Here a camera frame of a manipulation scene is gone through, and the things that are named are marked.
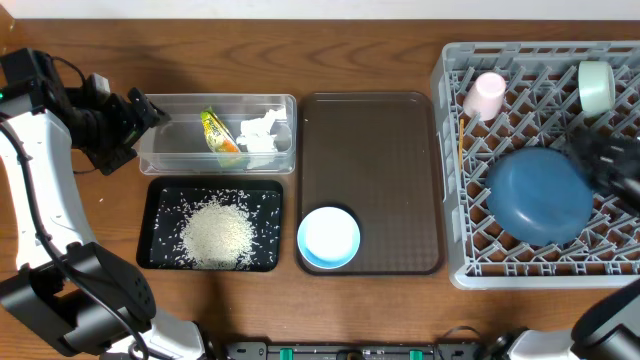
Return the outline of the dark blue plate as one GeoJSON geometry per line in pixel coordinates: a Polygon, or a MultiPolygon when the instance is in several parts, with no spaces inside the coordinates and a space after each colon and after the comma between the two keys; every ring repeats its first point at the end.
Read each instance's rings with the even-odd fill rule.
{"type": "Polygon", "coordinates": [[[591,188],[571,161],[553,149],[526,147],[500,158],[485,187],[498,225],[532,246],[566,244],[591,218],[591,188]]]}

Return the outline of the mint green bowl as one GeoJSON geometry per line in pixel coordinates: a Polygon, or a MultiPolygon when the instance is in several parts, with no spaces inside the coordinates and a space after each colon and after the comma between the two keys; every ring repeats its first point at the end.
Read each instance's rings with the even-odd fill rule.
{"type": "Polygon", "coordinates": [[[611,65],[605,61],[582,61],[578,68],[578,90],[586,116],[593,117],[612,110],[615,80],[611,65]]]}

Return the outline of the yellow snack wrapper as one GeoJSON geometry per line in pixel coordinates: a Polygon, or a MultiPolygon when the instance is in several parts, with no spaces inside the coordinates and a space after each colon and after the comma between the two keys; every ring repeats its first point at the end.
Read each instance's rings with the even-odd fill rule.
{"type": "Polygon", "coordinates": [[[210,151],[216,154],[220,166],[223,168],[243,166],[245,159],[239,145],[225,123],[213,111],[213,108],[204,109],[200,113],[200,119],[206,144],[210,151]]]}

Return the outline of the pink cup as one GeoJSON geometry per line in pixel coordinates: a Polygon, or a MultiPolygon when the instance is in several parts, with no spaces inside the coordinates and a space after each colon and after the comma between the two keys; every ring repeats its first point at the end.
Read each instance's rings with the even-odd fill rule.
{"type": "Polygon", "coordinates": [[[481,121],[494,119],[502,108],[506,87],[505,79],[498,73],[481,74],[464,99],[464,113],[470,118],[478,115],[481,121]]]}

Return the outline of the white napkin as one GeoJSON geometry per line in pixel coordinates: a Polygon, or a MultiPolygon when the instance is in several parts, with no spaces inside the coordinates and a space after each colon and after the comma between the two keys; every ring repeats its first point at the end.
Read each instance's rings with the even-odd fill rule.
{"type": "Polygon", "coordinates": [[[262,117],[243,120],[236,145],[249,153],[285,152],[291,146],[291,133],[287,126],[284,107],[268,110],[262,117]]]}

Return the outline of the wooden chopstick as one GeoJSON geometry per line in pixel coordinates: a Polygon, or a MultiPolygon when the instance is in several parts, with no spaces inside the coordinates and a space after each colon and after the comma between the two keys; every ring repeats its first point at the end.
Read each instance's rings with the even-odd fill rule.
{"type": "Polygon", "coordinates": [[[465,119],[461,118],[459,120],[459,129],[458,129],[458,169],[462,173],[463,170],[463,150],[464,150],[464,126],[465,119]]]}

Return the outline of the light blue bowl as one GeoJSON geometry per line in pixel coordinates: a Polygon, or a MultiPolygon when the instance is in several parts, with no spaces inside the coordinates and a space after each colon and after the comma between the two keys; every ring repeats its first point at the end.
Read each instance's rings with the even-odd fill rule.
{"type": "Polygon", "coordinates": [[[301,221],[297,236],[300,255],[312,266],[333,270],[348,264],[357,254],[361,232],[356,219],[338,207],[320,207],[301,221]]]}

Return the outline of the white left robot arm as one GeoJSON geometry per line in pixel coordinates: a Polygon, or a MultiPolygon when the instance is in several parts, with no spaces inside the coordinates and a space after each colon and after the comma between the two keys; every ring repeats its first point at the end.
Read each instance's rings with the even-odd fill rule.
{"type": "Polygon", "coordinates": [[[77,189],[73,150],[105,175],[132,160],[135,143],[168,115],[98,75],[64,86],[57,59],[23,48],[1,69],[1,160],[18,228],[17,272],[1,304],[58,353],[103,359],[205,359],[198,325],[159,310],[139,269],[102,247],[77,189]]]}

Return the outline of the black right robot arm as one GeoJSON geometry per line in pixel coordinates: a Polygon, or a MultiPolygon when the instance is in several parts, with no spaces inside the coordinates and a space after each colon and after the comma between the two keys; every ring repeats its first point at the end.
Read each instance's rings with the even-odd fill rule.
{"type": "MultiPolygon", "coordinates": [[[[639,142],[581,131],[570,141],[570,158],[587,181],[615,195],[623,208],[639,214],[639,142]]],[[[499,337],[485,359],[639,360],[639,282],[592,306],[570,332],[518,329],[499,337]]]]}

